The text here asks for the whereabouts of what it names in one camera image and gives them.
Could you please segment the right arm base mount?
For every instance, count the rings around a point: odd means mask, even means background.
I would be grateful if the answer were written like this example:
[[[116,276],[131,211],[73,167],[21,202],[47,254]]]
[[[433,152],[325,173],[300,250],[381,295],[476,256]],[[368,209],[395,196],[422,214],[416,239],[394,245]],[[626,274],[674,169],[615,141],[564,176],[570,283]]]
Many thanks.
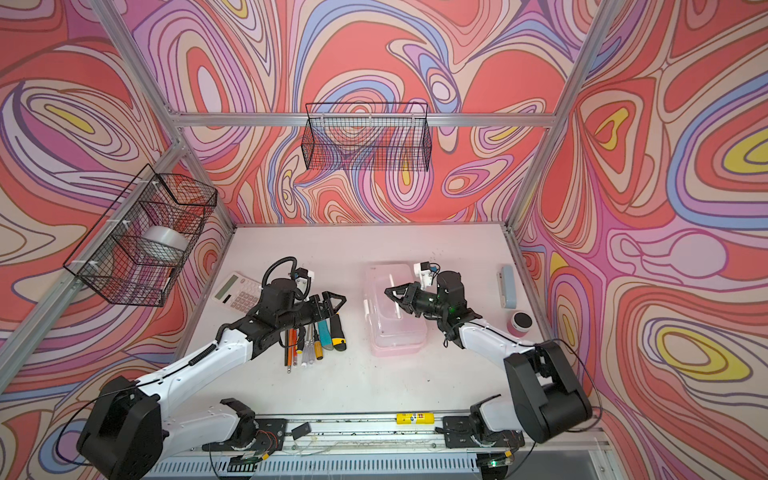
[[[435,432],[443,436],[449,449],[504,448],[517,451],[525,445],[521,432],[512,430],[491,431],[475,415],[445,416]]]

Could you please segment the blue grey stapler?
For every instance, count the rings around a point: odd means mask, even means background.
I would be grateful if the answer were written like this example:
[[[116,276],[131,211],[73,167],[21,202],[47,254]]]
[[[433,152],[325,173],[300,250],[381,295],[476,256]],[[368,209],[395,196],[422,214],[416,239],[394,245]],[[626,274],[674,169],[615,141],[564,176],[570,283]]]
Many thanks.
[[[501,306],[505,309],[517,308],[517,291],[515,268],[512,265],[502,265],[498,272],[498,286]]]

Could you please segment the teal utility knife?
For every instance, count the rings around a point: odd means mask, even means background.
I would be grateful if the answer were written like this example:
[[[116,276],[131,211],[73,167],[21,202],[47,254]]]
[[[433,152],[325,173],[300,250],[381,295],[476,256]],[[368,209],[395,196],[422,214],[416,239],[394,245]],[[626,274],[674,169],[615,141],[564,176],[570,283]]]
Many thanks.
[[[322,320],[317,323],[317,330],[318,330],[318,336],[321,343],[321,346],[324,350],[331,351],[334,349],[332,338],[330,335],[330,329],[328,322],[326,320]]]

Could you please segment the pink plastic tool box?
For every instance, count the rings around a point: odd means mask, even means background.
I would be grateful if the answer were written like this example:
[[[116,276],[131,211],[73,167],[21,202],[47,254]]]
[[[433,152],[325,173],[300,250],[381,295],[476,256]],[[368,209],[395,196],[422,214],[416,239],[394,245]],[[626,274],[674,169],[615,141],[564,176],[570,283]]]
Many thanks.
[[[386,288],[411,284],[413,269],[407,264],[374,264],[364,273],[364,312],[369,326],[370,346],[377,357],[418,352],[426,343],[428,328],[385,294]]]

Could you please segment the black yellow utility knife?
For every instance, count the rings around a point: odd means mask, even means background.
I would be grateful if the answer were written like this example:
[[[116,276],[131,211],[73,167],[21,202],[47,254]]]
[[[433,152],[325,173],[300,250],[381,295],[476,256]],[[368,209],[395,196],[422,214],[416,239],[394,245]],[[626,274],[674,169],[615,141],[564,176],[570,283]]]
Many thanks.
[[[332,338],[333,347],[336,351],[343,352],[347,349],[346,337],[343,331],[343,327],[341,329],[330,329],[330,335]]]

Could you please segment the yellow label tag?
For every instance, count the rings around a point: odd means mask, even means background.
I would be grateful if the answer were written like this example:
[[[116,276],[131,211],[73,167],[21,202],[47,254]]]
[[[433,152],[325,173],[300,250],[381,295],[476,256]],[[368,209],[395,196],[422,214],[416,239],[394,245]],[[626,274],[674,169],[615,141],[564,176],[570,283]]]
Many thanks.
[[[432,412],[406,412],[396,415],[398,425],[433,425],[435,415]]]

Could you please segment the pink calculator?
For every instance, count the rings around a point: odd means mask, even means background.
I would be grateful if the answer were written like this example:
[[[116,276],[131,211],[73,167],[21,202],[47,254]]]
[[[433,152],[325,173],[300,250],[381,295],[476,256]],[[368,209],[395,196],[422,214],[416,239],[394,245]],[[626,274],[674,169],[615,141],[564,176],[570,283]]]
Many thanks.
[[[213,299],[221,305],[247,314],[259,301],[262,285],[239,272],[232,272],[214,289]]]

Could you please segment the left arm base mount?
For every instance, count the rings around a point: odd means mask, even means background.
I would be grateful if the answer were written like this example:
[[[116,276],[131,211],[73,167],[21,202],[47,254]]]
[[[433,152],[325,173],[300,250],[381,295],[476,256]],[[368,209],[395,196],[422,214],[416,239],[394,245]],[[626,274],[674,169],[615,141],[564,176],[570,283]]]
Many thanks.
[[[288,421],[285,418],[257,418],[252,426],[238,427],[234,439],[205,444],[205,452],[235,452],[236,454],[273,454],[281,451]]]

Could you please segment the orange sleeve hex key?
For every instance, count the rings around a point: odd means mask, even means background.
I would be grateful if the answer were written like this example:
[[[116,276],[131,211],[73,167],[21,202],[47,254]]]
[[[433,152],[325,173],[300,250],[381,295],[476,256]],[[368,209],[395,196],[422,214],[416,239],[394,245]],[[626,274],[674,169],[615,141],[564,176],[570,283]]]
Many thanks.
[[[287,373],[291,374],[293,370],[293,366],[295,364],[296,360],[296,340],[297,340],[297,331],[295,329],[291,329],[289,331],[288,335],[288,360],[287,360]]]

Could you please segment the silver tape roll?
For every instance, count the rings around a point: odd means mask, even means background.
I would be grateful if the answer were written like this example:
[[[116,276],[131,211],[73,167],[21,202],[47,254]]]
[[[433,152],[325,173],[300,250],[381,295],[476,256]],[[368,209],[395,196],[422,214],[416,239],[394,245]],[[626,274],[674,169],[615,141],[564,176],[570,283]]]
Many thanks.
[[[149,227],[141,239],[144,249],[155,254],[183,253],[189,245],[189,240],[180,232],[161,225]]]

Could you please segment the red sleeve hex key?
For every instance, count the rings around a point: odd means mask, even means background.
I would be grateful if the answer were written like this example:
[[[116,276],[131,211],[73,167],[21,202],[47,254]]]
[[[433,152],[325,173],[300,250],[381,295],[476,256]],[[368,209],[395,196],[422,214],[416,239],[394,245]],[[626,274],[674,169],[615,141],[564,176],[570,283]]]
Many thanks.
[[[297,340],[297,329],[293,329],[291,331],[291,361],[292,361],[292,367],[297,366],[298,364],[298,355],[296,355],[296,340]]]

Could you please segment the aluminium front rail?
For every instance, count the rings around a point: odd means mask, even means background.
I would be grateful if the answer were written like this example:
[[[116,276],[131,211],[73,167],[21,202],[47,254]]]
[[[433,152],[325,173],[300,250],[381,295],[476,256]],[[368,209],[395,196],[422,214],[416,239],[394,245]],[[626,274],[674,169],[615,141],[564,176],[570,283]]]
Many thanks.
[[[257,418],[284,418],[286,431],[283,446],[274,452],[278,456],[310,457],[320,454],[374,454],[374,453],[490,453],[501,448],[470,446],[449,449],[443,434],[435,428],[443,427],[446,416],[468,416],[469,410],[436,410],[433,424],[397,424],[397,412],[344,413],[344,414],[266,414]],[[292,429],[304,423],[310,433],[294,440]],[[602,429],[581,433],[565,433],[536,446],[540,451],[592,451],[612,450],[613,446]]]

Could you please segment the pink round speaker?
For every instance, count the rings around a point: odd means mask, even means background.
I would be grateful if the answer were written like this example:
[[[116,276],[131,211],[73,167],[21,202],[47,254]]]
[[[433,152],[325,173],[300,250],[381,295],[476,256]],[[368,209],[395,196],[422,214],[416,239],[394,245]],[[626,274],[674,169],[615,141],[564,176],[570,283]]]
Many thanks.
[[[514,310],[510,313],[507,321],[508,332],[517,337],[523,338],[533,327],[533,317],[525,311]]]

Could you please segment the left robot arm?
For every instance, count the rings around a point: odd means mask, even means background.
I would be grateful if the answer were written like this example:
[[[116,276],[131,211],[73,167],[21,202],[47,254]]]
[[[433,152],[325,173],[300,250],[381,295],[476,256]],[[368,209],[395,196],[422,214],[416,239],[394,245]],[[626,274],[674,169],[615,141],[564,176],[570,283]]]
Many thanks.
[[[300,292],[293,279],[273,280],[254,307],[221,325],[207,345],[136,380],[109,381],[95,399],[77,452],[108,479],[140,479],[156,463],[195,447],[249,448],[259,431],[256,414],[235,398],[199,413],[174,412],[220,376],[282,343],[284,332],[331,320],[346,302],[334,292],[305,299]]]

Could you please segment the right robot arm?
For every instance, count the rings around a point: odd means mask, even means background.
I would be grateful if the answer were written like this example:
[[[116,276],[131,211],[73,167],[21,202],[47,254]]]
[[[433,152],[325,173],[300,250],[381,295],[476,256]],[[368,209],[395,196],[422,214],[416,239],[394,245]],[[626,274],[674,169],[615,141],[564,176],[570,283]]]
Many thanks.
[[[456,271],[438,273],[436,282],[434,293],[419,282],[388,286],[383,293],[403,312],[435,322],[445,342],[504,370],[510,396],[476,405],[480,428],[522,431],[542,444],[593,418],[593,405],[557,342],[524,344],[490,325],[468,306]]]

